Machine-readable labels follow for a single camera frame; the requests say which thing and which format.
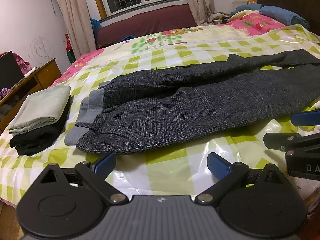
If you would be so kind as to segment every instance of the green and white checkered plastic sheet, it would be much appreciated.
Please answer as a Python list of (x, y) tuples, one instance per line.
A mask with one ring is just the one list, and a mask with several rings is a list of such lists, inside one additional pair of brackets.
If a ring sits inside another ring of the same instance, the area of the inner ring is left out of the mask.
[[(51, 147), (32, 157), (18, 157), (16, 150), (9, 146), (12, 136), (8, 130), (0, 136), (0, 197), (17, 204), (48, 163), (58, 163), (65, 168), (98, 158), (76, 147), (66, 146), (64, 137), (76, 121), (82, 99), (91, 90), (97, 89), (100, 82), (138, 70), (225, 61), (229, 54), (250, 57), (305, 49), (320, 58), (319, 44), (318, 38), (301, 25), (252, 37), (230, 26), (206, 26), (183, 29), (181, 35), (156, 33), (108, 47), (62, 83), (71, 87), (73, 101), (66, 131)], [(262, 69), (279, 67), (265, 66)], [(320, 102), (311, 103), (305, 110), (316, 106), (320, 106)], [(195, 196), (215, 183), (206, 166), (210, 152), (216, 152), (230, 162), (244, 162), (251, 168), (263, 168), (266, 163), (275, 163), (285, 172), (284, 153), (268, 150), (262, 141), (264, 134), (299, 132), (307, 135), (319, 131), (318, 127), (294, 127), (289, 119), (289, 116), (280, 117), (144, 154), (118, 156), (116, 169), (108, 176), (107, 182), (129, 197), (134, 194)], [(319, 182), (290, 180), (313, 207), (318, 201)]]

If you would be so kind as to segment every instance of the silver screw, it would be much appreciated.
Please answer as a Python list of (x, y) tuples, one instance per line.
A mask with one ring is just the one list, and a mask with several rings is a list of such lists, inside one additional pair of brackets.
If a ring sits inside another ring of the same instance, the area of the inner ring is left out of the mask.
[(210, 194), (201, 194), (198, 196), (198, 200), (201, 202), (210, 202), (213, 200), (213, 196)]
[(292, 155), (292, 154), (294, 154), (294, 151), (293, 151), (293, 150), (290, 150), (290, 151), (286, 152), (286, 154), (287, 154), (287, 155)]
[(121, 193), (116, 193), (110, 196), (110, 200), (113, 202), (122, 202), (125, 200), (125, 195)]

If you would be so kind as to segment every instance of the maroon cloth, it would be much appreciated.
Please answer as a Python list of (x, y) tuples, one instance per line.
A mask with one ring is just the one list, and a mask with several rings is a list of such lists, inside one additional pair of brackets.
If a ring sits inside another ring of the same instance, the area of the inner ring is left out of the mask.
[(140, 13), (100, 29), (98, 44), (118, 43), (128, 35), (141, 37), (152, 33), (197, 26), (188, 4), (173, 5)]

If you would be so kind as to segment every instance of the folded black garment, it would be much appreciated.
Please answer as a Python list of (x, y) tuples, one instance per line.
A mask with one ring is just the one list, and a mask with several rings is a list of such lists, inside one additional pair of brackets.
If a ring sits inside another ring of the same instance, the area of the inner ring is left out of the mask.
[(50, 125), (34, 129), (30, 132), (13, 136), (9, 145), (15, 147), (18, 155), (32, 156), (50, 147), (59, 137), (67, 121), (70, 109), (70, 97), (60, 119)]
[[(284, 69), (256, 71), (265, 65)], [(301, 49), (118, 76), (76, 146), (133, 154), (291, 114), (320, 97), (319, 65)]]

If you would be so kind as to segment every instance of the wooden desk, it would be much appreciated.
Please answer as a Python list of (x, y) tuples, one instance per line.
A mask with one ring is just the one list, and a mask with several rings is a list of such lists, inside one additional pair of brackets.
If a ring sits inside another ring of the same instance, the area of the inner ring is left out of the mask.
[(12, 121), (12, 119), (18, 113), (22, 103), (26, 100), (27, 96), (38, 92), (40, 90), (48, 88), (53, 82), (61, 77), (61, 72), (55, 62), (55, 59), (50, 60), (42, 67), (37, 68), (26, 78), (20, 80), (2, 100), (0, 100), (0, 106), (12, 101), (15, 97), (19, 98), (19, 101), (13, 106), (9, 113), (0, 121), (0, 134)]

